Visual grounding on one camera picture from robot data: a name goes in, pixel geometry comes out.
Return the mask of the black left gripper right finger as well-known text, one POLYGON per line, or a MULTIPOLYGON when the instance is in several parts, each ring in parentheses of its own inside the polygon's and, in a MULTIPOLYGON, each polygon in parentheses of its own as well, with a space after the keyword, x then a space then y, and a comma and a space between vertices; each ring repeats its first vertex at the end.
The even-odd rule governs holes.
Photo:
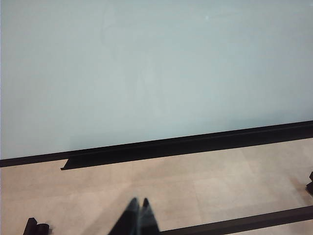
POLYGON ((140 235, 160 234, 157 220, 147 198, 144 198, 143 205, 139 213, 139 234, 140 235))

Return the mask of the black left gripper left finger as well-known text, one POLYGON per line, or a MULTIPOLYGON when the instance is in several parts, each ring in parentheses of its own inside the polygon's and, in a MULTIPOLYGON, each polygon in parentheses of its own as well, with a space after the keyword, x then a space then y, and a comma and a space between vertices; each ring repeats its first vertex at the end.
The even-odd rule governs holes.
POLYGON ((133 198, 114 226, 115 235, 135 235, 137 234, 139 215, 139 203, 137 198, 133 198))

